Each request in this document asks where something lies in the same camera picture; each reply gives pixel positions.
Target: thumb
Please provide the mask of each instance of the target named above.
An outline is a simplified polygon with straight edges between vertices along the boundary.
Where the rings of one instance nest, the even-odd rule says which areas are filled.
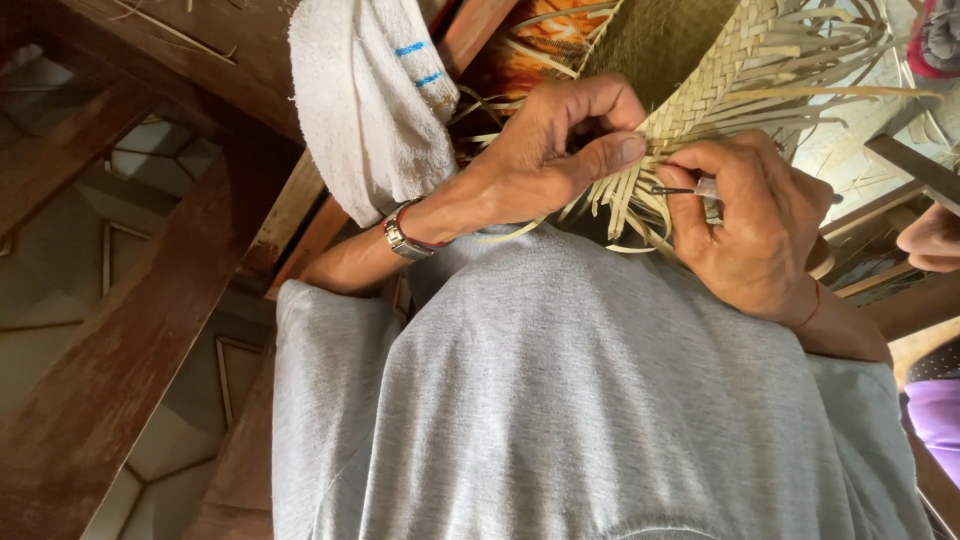
[[[558,160],[557,165],[577,185],[586,187],[620,172],[643,157],[647,141],[636,132],[617,132],[595,138],[580,152]]]
[[[668,187],[692,189],[697,186],[690,173],[673,165],[658,167],[657,177]],[[669,195],[666,199],[666,205],[670,209],[670,218],[673,220],[675,243],[687,244],[688,247],[692,247],[689,244],[698,242],[709,235],[707,211],[704,210],[704,202],[700,196],[685,193]]]

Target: white towel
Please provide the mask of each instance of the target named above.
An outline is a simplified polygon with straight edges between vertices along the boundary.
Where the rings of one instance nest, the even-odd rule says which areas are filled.
[[[416,0],[303,0],[290,59],[303,138],[357,224],[456,172],[444,124],[459,92]]]

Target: red string bracelet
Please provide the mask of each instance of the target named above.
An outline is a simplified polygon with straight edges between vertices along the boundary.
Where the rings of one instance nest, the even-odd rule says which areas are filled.
[[[404,209],[402,209],[402,210],[400,211],[399,214],[396,215],[396,227],[400,230],[401,233],[403,233],[403,229],[400,227],[400,220],[403,219],[403,214],[407,213],[407,210],[408,210],[408,209],[410,209],[410,207],[405,207]],[[383,229],[383,233],[386,234],[386,233],[387,233],[387,220],[386,220],[386,219],[384,219],[382,222],[380,222],[380,227]],[[406,238],[407,238],[408,241],[413,242],[413,243],[417,244],[418,246],[423,246],[424,248],[430,248],[430,249],[440,249],[440,248],[442,248],[443,246],[449,245],[449,243],[453,241],[453,240],[450,240],[450,242],[443,242],[443,243],[440,243],[440,244],[428,244],[428,243],[426,243],[426,242],[421,242],[421,241],[419,241],[419,240],[417,240],[417,239],[415,239],[415,238],[412,238],[412,237],[410,237],[410,236],[406,236]]]
[[[817,314],[817,311],[820,310],[820,282],[813,280],[813,283],[816,286],[814,290],[816,291],[815,294],[817,295],[817,305],[813,307],[813,312],[810,313],[810,316],[807,317],[806,320],[800,323],[799,325],[793,327],[793,330],[802,328],[806,323],[810,322],[810,319],[812,319],[813,316]]]

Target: hand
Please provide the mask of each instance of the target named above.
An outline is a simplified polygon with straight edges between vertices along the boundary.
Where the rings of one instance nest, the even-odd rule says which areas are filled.
[[[960,269],[960,216],[940,203],[900,233],[897,245],[910,254],[910,264],[930,272]]]
[[[709,225],[696,195],[670,195],[677,256],[720,300],[787,327],[816,309],[806,258],[833,194],[829,184],[793,167],[770,137],[750,131],[690,144],[658,170],[673,187],[693,187],[687,170],[715,175],[723,225]]]
[[[646,142],[634,129],[645,118],[643,106],[620,75],[543,83],[462,174],[408,210],[404,231],[426,242],[446,241],[561,209],[593,182],[643,157]],[[569,155],[570,135],[594,124],[612,133]],[[427,223],[428,214],[434,220],[443,216],[445,224]]]

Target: blue stripe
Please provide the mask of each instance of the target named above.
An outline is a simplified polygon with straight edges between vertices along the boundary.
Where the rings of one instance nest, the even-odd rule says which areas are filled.
[[[399,49],[394,49],[394,54],[396,54],[399,57],[402,57],[403,55],[409,55],[410,53],[417,52],[422,48],[423,48],[423,41],[418,41],[413,45],[408,45],[406,47],[400,47]]]
[[[434,73],[433,75],[427,75],[426,77],[420,79],[419,81],[415,81],[414,86],[419,88],[423,85],[426,85],[427,83],[432,83],[437,79],[440,79],[441,75],[443,75],[443,73],[441,73],[440,71]]]

